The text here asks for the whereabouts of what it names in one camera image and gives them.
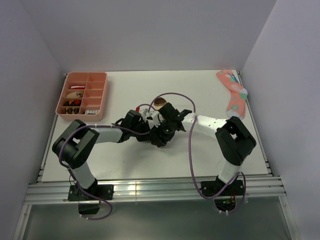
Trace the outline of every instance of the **black and white robotic arm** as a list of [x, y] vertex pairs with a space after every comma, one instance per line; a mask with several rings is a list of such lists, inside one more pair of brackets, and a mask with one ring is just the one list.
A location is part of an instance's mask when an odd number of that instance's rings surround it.
[[[235, 116], [230, 119], [201, 115], [196, 117], [193, 131], [217, 139], [226, 160], [215, 181], [215, 188], [220, 190], [239, 172], [245, 158], [257, 143], [241, 120]], [[125, 118], [119, 119], [111, 127], [98, 128], [93, 125], [84, 128], [84, 122], [75, 120], [55, 141], [52, 150], [58, 157], [61, 153], [62, 161], [69, 167], [78, 184], [86, 192], [97, 196], [98, 181], [87, 164], [94, 144], [123, 143], [130, 137], [135, 137], [139, 142], [151, 142], [157, 147], [163, 147], [174, 137], [176, 131], [190, 131], [194, 120], [192, 111], [179, 112], [171, 103], [165, 104], [158, 111], [130, 110]], [[83, 129], [74, 135], [79, 141], [71, 139], [65, 143], [79, 128]]]

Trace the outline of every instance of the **compartment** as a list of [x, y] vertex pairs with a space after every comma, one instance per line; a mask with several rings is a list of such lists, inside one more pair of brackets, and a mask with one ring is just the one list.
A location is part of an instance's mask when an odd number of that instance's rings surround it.
[[82, 98], [81, 107], [100, 107], [102, 97]]
[[[71, 94], [71, 93], [76, 93], [76, 92], [82, 92], [82, 98], [84, 96], [84, 93], [85, 93], [85, 90], [84, 89], [63, 89], [62, 91], [62, 94], [61, 94], [61, 98], [66, 98], [68, 94]], [[68, 98], [81, 98], [80, 97], [80, 94], [74, 94], [75, 96], [74, 97], [68, 97]]]
[[60, 98], [60, 101], [59, 101], [59, 106], [65, 106], [65, 103], [66, 103], [67, 101], [70, 101], [70, 100], [76, 100], [76, 101], [81, 101], [81, 102], [82, 102], [83, 98], [75, 98], [75, 97], [68, 98], [68, 97], [61, 97], [61, 98]]
[[84, 86], [86, 87], [86, 81], [66, 81], [64, 89], [71, 89], [71, 86]]
[[105, 82], [107, 79], [106, 72], [89, 72], [88, 82]]
[[84, 92], [84, 98], [102, 98], [102, 95], [104, 94], [104, 91], [101, 90], [92, 90], [92, 89], [86, 89]]
[[88, 80], [88, 72], [70, 72], [66, 78], [67, 82], [86, 82]]
[[77, 109], [80, 113], [79, 106], [58, 106], [55, 112], [56, 114], [59, 114], [59, 115], [79, 115], [79, 114], [66, 114], [66, 109], [68, 108]]
[[103, 90], [105, 88], [105, 82], [102, 81], [88, 81], [85, 86], [85, 90]]
[[[95, 114], [86, 114], [86, 111], [96, 111], [96, 110], [98, 110], [98, 112]], [[82, 107], [80, 107], [80, 112], [79, 112], [79, 114], [84, 114], [84, 115], [88, 115], [88, 116], [98, 115], [99, 113], [100, 113], [99, 106], [82, 106]]]

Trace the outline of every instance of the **polka dot sock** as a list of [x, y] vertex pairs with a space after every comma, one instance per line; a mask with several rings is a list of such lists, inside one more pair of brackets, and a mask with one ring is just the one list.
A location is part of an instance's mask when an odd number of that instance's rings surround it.
[[228, 117], [236, 116], [241, 120], [246, 115], [246, 99], [248, 92], [239, 83], [230, 70], [221, 70], [216, 73], [218, 79], [230, 90], [231, 99], [226, 109]]

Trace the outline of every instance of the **pink organizer box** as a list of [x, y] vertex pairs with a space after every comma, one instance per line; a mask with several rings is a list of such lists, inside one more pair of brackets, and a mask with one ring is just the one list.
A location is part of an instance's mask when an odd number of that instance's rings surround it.
[[[84, 89], [73, 89], [84, 86]], [[70, 72], [65, 80], [55, 113], [65, 121], [80, 119], [84, 122], [98, 122], [104, 117], [108, 90], [108, 75], [106, 72]], [[79, 97], [76, 92], [83, 92]], [[80, 106], [66, 106], [66, 102], [75, 100]], [[66, 109], [72, 108], [78, 114], [66, 114]]]

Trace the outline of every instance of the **white table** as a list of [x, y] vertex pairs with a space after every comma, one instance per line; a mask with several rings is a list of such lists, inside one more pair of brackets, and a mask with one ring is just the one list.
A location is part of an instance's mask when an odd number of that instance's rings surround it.
[[[196, 104], [198, 115], [226, 119], [230, 91], [219, 81], [216, 73], [217, 70], [108, 72], [105, 116], [98, 124], [114, 123], [125, 117], [130, 109], [142, 103], [150, 103], [157, 95], [165, 92], [177, 92], [190, 97]], [[180, 111], [192, 110], [191, 103], [180, 96], [168, 95], [164, 98]], [[241, 170], [246, 175], [268, 174], [248, 106], [243, 123], [256, 139], [257, 146]], [[43, 182], [69, 179], [69, 173], [59, 165], [57, 156], [51, 151], [52, 144], [69, 124], [61, 117], [57, 118], [46, 156]], [[197, 133], [192, 135], [192, 157], [195, 175], [199, 177], [218, 175], [224, 162], [217, 140]], [[96, 144], [87, 162], [98, 180], [190, 177], [188, 133], [177, 132], [162, 148], [137, 142], [135, 138], [124, 143]]]

